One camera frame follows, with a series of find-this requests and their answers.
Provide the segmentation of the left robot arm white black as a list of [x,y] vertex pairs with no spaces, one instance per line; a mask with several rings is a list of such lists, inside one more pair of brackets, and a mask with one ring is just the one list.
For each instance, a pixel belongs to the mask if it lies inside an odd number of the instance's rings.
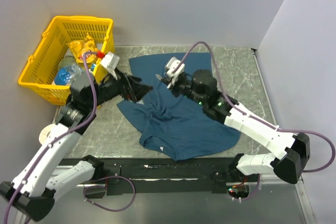
[[5,215],[15,207],[28,219],[41,221],[55,202],[77,185],[103,179],[104,163],[92,155],[83,157],[56,177],[52,174],[96,117],[97,106],[116,96],[136,103],[153,89],[143,84],[141,78],[120,70],[116,74],[116,77],[107,74],[101,84],[90,72],[75,75],[67,104],[61,108],[45,143],[18,176],[11,182],[1,183],[1,196],[8,202]]

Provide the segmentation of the blue t-shirt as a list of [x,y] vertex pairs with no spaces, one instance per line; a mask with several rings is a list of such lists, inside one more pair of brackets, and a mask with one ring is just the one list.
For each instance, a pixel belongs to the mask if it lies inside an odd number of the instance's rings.
[[118,103],[124,117],[141,133],[144,148],[161,152],[175,161],[212,155],[234,147],[240,132],[207,117],[194,101],[175,98],[156,74],[163,75],[172,58],[183,53],[156,54],[129,60],[131,72],[153,90],[143,97],[144,105],[129,101]]

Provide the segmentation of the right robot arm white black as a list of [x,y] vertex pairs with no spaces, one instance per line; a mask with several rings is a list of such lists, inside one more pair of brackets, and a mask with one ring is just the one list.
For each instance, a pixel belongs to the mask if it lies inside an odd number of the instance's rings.
[[274,125],[250,112],[233,98],[225,99],[217,88],[217,80],[209,70],[197,70],[193,75],[181,73],[172,82],[159,74],[175,97],[183,95],[202,106],[212,120],[231,127],[252,138],[269,152],[267,154],[237,154],[229,166],[230,177],[241,181],[252,174],[274,174],[281,180],[296,184],[310,158],[310,139],[305,133],[281,132]]

